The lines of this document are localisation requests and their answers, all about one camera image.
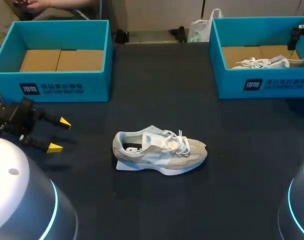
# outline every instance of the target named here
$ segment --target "cardboard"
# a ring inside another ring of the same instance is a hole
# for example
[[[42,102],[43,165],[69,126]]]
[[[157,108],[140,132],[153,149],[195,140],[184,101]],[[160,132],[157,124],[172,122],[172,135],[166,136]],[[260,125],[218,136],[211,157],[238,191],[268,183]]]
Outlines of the cardboard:
[[[286,45],[268,45],[268,46],[224,46],[222,47],[226,65],[228,69],[240,66],[243,60],[255,59],[272,59],[283,55],[287,59],[300,60],[296,51],[291,56]]]
[[[55,72],[60,50],[27,50],[20,72]]]
[[[287,59],[300,60],[296,50],[292,56],[289,54],[286,45],[261,46],[261,51],[265,59],[272,59],[276,56],[283,55]]]
[[[262,51],[259,46],[224,46],[222,49],[227,68],[229,69],[240,66],[237,62],[241,62],[246,59],[263,58]]]
[[[56,71],[100,71],[103,61],[103,50],[62,50]]]

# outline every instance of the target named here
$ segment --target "hand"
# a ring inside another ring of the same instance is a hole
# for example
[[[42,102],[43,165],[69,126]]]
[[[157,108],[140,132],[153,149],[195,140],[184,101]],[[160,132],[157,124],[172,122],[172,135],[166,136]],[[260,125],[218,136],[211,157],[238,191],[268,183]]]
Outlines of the hand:
[[[51,7],[50,0],[28,0],[26,11],[31,14],[40,14]]]

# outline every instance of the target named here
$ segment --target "shoe heel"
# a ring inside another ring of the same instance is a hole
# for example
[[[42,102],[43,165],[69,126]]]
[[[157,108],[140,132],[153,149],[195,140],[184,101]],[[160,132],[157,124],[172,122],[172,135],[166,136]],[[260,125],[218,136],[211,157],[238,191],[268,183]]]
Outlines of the shoe heel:
[[[116,169],[123,171],[139,171],[142,170],[143,168],[137,166],[135,163],[123,162],[118,160]]]

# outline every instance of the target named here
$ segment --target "teal box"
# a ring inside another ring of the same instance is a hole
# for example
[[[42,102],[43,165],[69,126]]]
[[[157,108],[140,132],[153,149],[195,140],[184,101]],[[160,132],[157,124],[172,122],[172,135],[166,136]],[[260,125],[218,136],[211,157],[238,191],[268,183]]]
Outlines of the teal box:
[[[216,18],[210,35],[210,59],[221,99],[304,97],[304,68],[228,69],[222,47],[287,45],[303,17]],[[296,45],[304,58],[304,36]]]
[[[32,49],[104,50],[102,70],[19,72]],[[0,92],[17,102],[107,102],[112,61],[108,20],[17,21],[0,49]]]

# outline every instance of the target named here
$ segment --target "shoe insole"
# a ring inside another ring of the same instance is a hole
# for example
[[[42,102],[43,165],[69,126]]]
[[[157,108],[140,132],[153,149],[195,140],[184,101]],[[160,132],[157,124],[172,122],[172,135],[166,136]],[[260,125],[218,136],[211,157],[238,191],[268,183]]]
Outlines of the shoe insole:
[[[140,153],[142,151],[142,145],[137,143],[125,143],[123,144],[123,148],[125,151],[132,154]]]

